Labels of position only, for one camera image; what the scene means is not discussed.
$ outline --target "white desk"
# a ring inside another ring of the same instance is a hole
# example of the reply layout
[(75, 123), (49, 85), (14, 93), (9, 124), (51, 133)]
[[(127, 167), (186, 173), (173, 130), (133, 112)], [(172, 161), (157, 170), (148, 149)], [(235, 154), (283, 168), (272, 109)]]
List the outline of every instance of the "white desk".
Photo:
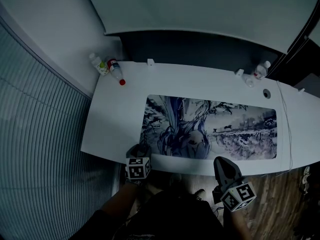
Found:
[[(125, 163), (126, 152), (140, 140), (148, 95), (186, 97), (270, 108), (277, 113), (277, 156), (268, 160), (235, 161), (242, 174), (285, 171), (290, 166), (287, 121), (277, 83), (263, 79), (250, 88), (233, 72), (188, 65), (119, 63), (126, 85), (110, 75), (100, 76), (83, 134), (81, 151)], [(280, 84), (292, 135), (293, 168), (320, 161), (320, 99)], [(271, 98), (263, 90), (271, 92)], [(152, 168), (160, 171), (214, 175), (213, 160), (153, 154)]]

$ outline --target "anime illustration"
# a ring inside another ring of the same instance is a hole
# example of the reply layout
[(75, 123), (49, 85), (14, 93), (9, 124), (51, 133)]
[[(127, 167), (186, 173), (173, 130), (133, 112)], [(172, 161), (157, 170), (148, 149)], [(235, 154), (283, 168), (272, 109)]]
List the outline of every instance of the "anime illustration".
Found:
[(190, 159), (273, 159), (277, 115), (269, 108), (149, 95), (140, 144), (154, 154)]

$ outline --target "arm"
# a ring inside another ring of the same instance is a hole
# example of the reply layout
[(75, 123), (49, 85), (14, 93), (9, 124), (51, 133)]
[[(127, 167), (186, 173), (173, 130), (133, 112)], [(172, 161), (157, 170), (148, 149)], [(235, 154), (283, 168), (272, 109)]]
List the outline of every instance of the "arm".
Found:
[(246, 220), (240, 210), (230, 212), (224, 209), (223, 224), (227, 232), (240, 240), (252, 240)]
[(136, 184), (126, 183), (70, 239), (112, 239), (126, 221), (138, 192)]

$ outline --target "red bottle cap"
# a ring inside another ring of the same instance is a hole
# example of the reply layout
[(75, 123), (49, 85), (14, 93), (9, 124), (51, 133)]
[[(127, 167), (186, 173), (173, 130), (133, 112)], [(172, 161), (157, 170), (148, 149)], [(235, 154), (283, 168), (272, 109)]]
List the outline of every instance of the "red bottle cap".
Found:
[(119, 84), (120, 84), (121, 86), (124, 86), (124, 85), (126, 84), (126, 81), (125, 81), (124, 79), (121, 79), (121, 80), (119, 81)]

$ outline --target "person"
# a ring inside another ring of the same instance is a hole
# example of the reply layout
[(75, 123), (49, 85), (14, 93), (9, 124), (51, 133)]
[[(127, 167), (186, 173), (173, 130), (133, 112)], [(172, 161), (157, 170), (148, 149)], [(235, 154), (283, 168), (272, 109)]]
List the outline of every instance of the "person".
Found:
[(240, 210), (229, 212), (224, 209), (222, 226), (209, 203), (200, 198), (205, 193), (203, 189), (193, 195), (181, 196), (177, 184), (152, 196), (125, 226), (142, 189), (141, 183), (127, 180), (70, 239), (252, 239)]

